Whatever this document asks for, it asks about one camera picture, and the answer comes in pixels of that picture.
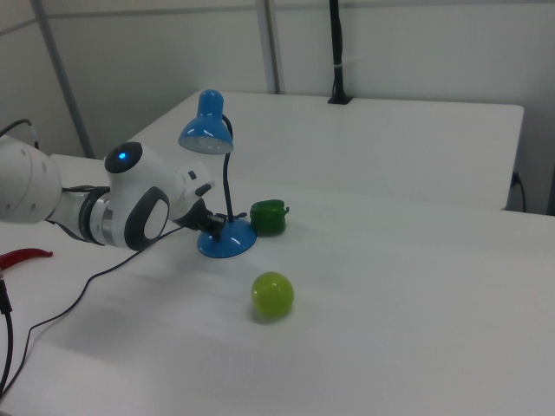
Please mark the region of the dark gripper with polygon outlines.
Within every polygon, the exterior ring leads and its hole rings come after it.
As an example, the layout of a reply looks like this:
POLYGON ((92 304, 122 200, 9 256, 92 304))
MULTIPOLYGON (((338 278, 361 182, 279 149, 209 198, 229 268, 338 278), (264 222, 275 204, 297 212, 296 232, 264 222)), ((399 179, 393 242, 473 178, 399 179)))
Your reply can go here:
POLYGON ((198 199, 191 210, 180 218, 175 219, 175 223, 181 227, 193 231, 209 232, 214 241, 221 239, 222 229, 225 227, 225 216, 212 214, 206 208, 204 199, 198 199))

